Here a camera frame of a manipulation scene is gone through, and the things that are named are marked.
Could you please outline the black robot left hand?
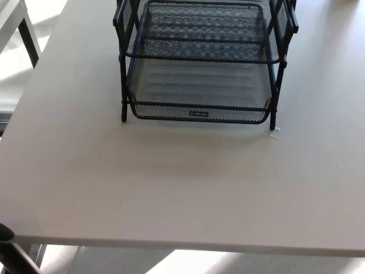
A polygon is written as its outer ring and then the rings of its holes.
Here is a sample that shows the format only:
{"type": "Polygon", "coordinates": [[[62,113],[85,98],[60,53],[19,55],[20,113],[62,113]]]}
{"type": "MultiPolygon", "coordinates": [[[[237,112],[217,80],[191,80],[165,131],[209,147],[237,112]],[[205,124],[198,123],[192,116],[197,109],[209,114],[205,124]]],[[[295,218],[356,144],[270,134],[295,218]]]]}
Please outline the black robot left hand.
{"type": "Polygon", "coordinates": [[[0,242],[8,242],[15,237],[15,233],[6,225],[0,224],[0,242]]]}

